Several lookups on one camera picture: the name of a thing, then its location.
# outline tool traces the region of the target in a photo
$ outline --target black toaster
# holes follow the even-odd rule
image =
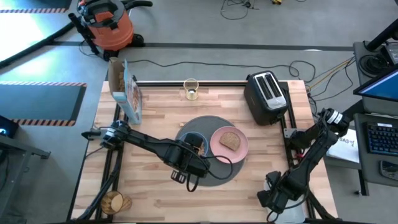
[[[285,114],[288,102],[271,71],[249,75],[244,97],[258,125],[275,124]]]

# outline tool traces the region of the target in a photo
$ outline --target floor mat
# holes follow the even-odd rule
[[[72,0],[2,0],[0,13],[63,13]]]
[[[0,114],[20,125],[73,126],[86,83],[0,82]]]

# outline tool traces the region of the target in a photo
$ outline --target butcher block tabletop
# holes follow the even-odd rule
[[[307,129],[313,125],[313,118],[304,82],[287,82],[297,127]],[[141,87],[142,124],[132,126],[133,129],[158,139],[175,139],[181,126],[191,119],[214,115],[232,122],[246,135],[249,152],[233,180],[216,187],[198,186],[190,193],[185,184],[170,179],[172,168],[155,154],[125,144],[118,191],[132,199],[132,207],[115,214],[114,222],[266,222],[267,210],[260,206],[256,194],[263,189],[268,172],[287,170],[284,141],[280,123],[255,123],[243,89],[199,87],[198,99],[190,101],[182,87]],[[95,125],[109,126],[115,107],[108,82],[104,82]],[[287,113],[285,118],[290,127]],[[99,144],[100,140],[91,141],[87,153],[99,148]],[[98,193],[105,158],[103,149],[85,161],[72,218],[81,215]],[[326,210],[337,216],[323,160],[311,173],[310,188]]]

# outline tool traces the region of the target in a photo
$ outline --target gray floor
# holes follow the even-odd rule
[[[350,46],[354,41],[372,39],[396,19],[397,5],[393,0],[307,0],[299,3],[285,0],[273,6],[258,0],[247,18],[228,21],[220,16],[221,0],[155,0],[154,7],[134,9],[131,18],[136,32],[153,43],[218,43],[270,45]],[[13,21],[9,27],[28,25],[27,29],[2,36],[0,58],[6,58],[25,46],[55,32],[67,22],[66,14],[0,14],[0,19]],[[70,31],[58,41],[81,41]],[[317,74],[352,57],[352,52],[312,52],[293,50],[236,49],[125,49],[120,57],[128,60],[149,59],[161,64],[192,60],[212,63],[238,63],[272,66],[306,60],[317,68]],[[79,53],[77,47],[44,47],[10,67],[0,70],[0,80],[87,82],[88,88],[74,127],[23,126],[18,138],[51,151],[47,161],[33,159],[24,175],[14,208],[22,212],[28,223],[62,222],[66,219],[80,164],[87,141],[80,133],[91,127],[100,97],[107,63],[97,57]],[[304,80],[312,75],[308,65],[297,64]],[[140,80],[242,80],[259,68],[231,68],[203,65],[180,65],[160,68],[147,62],[129,64]],[[286,68],[271,69],[280,80],[292,79]],[[344,110],[359,98],[351,94],[358,86],[355,67],[348,69],[354,86],[330,100],[321,101],[319,108]],[[349,85],[344,73],[338,74],[326,93],[333,95]],[[325,84],[313,93],[322,91]],[[396,223],[397,190],[370,184],[370,197],[353,195],[359,182],[355,170],[327,166],[339,217],[345,220]]]

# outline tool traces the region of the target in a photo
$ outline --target round gray tray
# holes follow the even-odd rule
[[[209,150],[206,156],[214,156],[214,154],[211,152],[210,139],[213,133],[217,129],[222,128],[224,126],[234,126],[234,125],[231,122],[217,116],[201,116],[192,119],[187,124],[185,124],[177,133],[177,136],[175,138],[179,139],[185,133],[190,131],[198,132],[202,134],[209,143]],[[231,170],[230,164],[221,162],[217,158],[211,158],[208,159],[208,161],[210,162],[210,171],[214,175],[218,177],[226,177],[229,174]],[[211,187],[211,186],[219,186],[221,184],[225,184],[230,180],[232,180],[236,176],[236,174],[239,173],[239,171],[242,169],[243,163],[244,159],[241,160],[240,162],[233,164],[232,175],[228,179],[218,180],[213,176],[211,176],[210,174],[207,174],[205,178],[199,179],[199,185]],[[193,175],[191,176],[190,182],[195,183],[196,179],[197,177]]]

